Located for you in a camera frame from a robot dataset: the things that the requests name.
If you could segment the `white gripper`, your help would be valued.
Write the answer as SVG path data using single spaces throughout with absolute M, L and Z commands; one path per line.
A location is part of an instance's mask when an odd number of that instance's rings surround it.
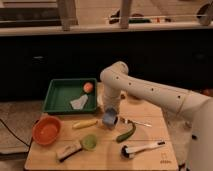
M 113 108 L 119 111 L 121 91 L 110 87 L 105 87 L 102 95 L 104 109 Z

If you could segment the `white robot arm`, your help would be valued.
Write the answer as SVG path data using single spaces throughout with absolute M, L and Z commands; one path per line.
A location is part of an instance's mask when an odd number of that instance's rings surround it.
M 120 94 L 129 94 L 181 115 L 192 123 L 186 160 L 187 171 L 213 171 L 213 97 L 200 93 L 137 79 L 128 75 L 126 63 L 118 61 L 103 69 L 104 110 L 119 111 Z

